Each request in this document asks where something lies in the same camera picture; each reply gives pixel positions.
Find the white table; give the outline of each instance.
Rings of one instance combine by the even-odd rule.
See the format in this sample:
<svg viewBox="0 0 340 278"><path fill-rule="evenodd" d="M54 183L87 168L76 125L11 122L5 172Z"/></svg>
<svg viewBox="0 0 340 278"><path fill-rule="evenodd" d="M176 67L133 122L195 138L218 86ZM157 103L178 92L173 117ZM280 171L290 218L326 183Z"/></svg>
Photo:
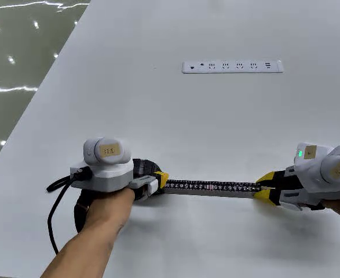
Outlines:
<svg viewBox="0 0 340 278"><path fill-rule="evenodd" d="M284 74L181 73L185 60L281 59ZM173 178L254 181L300 141L340 144L340 1L94 0L0 153L0 275L53 258L45 188L88 137L131 142ZM54 216L75 234L70 189ZM106 277L340 277L340 217L252 200L136 206Z"/></svg>

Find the white plastic housing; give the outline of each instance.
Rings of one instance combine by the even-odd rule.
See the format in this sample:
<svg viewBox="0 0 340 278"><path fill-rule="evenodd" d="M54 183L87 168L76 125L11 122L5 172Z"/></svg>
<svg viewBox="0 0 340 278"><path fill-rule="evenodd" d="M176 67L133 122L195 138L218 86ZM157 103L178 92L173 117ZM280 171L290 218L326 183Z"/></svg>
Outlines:
<svg viewBox="0 0 340 278"><path fill-rule="evenodd" d="M89 165L114 165L130 161L131 151L122 140L113 138L88 139L83 145L83 159Z"/></svg>

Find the electrical outlet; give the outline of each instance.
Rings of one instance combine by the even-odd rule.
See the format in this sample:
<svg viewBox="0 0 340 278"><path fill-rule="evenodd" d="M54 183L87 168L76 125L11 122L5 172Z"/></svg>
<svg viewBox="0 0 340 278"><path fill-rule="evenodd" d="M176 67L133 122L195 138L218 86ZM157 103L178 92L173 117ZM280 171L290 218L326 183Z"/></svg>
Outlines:
<svg viewBox="0 0 340 278"><path fill-rule="evenodd" d="M244 68L243 63L241 63L241 62L236 63L236 64L235 64L235 68L236 68L237 70L242 70L242 69Z"/></svg>
<svg viewBox="0 0 340 278"><path fill-rule="evenodd" d="M215 63L213 63L213 62L210 62L210 63L209 63L209 70L211 70L211 71L216 70Z"/></svg>
<svg viewBox="0 0 340 278"><path fill-rule="evenodd" d="M230 69L230 65L229 65L228 62L223 62L221 68L223 70L228 70L228 69Z"/></svg>
<svg viewBox="0 0 340 278"><path fill-rule="evenodd" d="M256 62L250 62L250 69L253 71L257 70L257 63Z"/></svg>
<svg viewBox="0 0 340 278"><path fill-rule="evenodd" d="M212 60L187 61L182 64L185 74L220 74L249 72L283 72L280 60Z"/></svg>

